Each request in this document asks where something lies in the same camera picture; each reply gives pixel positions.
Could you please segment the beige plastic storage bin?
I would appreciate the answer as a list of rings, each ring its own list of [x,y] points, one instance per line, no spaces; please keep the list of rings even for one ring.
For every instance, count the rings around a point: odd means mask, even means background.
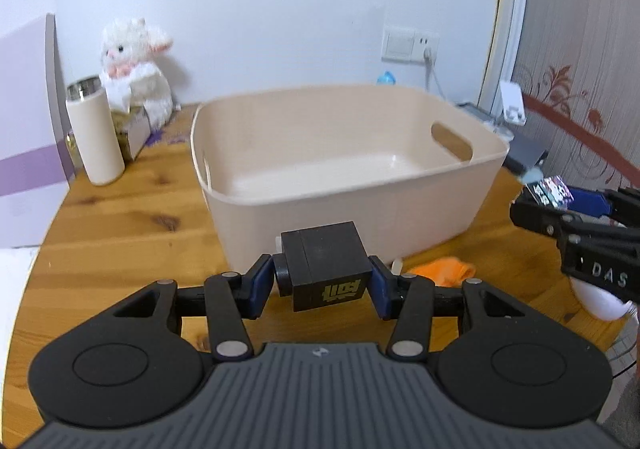
[[[509,149],[471,114],[398,85],[218,98],[196,110],[190,147],[236,271],[283,232],[341,222],[387,263],[443,243],[470,227]]]

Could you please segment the grey tablet device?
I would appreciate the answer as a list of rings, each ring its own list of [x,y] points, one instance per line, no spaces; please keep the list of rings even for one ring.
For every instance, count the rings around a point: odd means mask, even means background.
[[[509,152],[503,166],[515,175],[524,175],[532,169],[541,168],[547,160],[548,151],[535,140],[522,133],[512,131],[506,124],[500,123],[486,111],[473,105],[472,102],[462,102],[457,107],[471,114],[491,131],[500,136],[509,146]]]

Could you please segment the tissue box with tissues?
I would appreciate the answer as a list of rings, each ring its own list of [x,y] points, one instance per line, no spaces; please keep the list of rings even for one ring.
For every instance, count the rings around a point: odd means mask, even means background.
[[[128,113],[112,111],[111,116],[122,157],[134,162],[151,136],[148,115],[143,107],[134,107]]]

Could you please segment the white wall switch socket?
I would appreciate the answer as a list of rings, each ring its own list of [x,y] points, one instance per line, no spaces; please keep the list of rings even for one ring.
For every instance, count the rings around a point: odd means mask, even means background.
[[[431,31],[385,27],[383,30],[381,59],[402,64],[435,62],[439,35]]]

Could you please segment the black servo motor box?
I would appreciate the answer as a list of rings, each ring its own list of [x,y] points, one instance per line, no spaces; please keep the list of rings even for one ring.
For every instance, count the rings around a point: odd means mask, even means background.
[[[278,290],[296,313],[363,295],[372,266],[354,223],[287,231],[280,240],[273,256]]]

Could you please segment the light blue towel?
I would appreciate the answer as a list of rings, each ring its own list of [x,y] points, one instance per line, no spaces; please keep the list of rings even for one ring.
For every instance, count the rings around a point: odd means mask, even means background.
[[[536,168],[531,168],[530,170],[526,171],[521,175],[518,175],[518,181],[522,185],[536,183],[536,182],[539,182],[539,180],[543,180],[543,179],[544,179],[544,173],[541,171],[541,168],[538,168],[538,166],[536,166]]]

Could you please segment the blue cartoon figurine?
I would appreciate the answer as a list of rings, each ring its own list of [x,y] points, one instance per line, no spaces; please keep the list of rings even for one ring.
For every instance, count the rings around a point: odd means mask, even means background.
[[[376,80],[376,84],[378,85],[395,85],[396,84],[396,79],[395,76],[393,76],[393,73],[390,71],[385,71],[383,74],[381,74],[378,79]]]

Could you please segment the white door frame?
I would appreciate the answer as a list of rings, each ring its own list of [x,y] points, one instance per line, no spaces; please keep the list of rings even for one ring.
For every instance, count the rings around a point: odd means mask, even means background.
[[[498,0],[494,32],[477,105],[489,113],[498,112],[498,88],[510,81],[518,56],[527,0]]]

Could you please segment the white bed sheet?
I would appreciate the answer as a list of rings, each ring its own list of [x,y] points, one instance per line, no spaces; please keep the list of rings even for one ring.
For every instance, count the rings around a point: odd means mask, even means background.
[[[0,284],[1,306],[20,304],[39,247],[11,247],[1,250]]]

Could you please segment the orange sock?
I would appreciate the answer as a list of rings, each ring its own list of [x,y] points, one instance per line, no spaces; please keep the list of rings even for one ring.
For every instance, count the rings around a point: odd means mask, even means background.
[[[461,287],[465,280],[475,277],[476,268],[457,257],[447,256],[414,266],[408,273],[430,279],[436,287]]]

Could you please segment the white plush lamb toy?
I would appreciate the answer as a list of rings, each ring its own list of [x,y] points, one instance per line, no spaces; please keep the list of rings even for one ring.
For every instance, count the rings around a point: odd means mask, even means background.
[[[102,32],[100,80],[111,110],[143,108],[153,132],[174,112],[171,88],[156,63],[171,45],[171,37],[144,18],[116,19]]]

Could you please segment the cream thermos bottle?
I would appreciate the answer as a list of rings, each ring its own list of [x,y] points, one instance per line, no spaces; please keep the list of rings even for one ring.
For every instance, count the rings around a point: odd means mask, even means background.
[[[99,76],[89,76],[68,85],[65,103],[90,182],[94,186],[113,183],[125,171],[125,162]]]

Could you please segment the colourful Hello Kitty box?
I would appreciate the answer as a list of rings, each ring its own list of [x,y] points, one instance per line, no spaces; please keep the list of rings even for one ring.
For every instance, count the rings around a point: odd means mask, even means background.
[[[533,199],[546,208],[567,210],[574,197],[560,176],[551,176],[526,185]]]

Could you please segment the white phone stand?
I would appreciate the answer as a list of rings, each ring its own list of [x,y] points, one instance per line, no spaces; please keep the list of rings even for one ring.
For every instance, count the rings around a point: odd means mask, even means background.
[[[520,85],[510,81],[500,81],[497,91],[498,108],[496,132],[507,142],[514,138],[512,126],[521,128],[526,124],[524,99]]]

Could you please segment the lilac headboard panel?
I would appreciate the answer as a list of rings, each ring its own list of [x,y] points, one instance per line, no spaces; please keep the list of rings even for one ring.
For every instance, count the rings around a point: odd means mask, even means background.
[[[43,243],[75,169],[58,68],[55,19],[45,14],[1,38],[1,247]]]

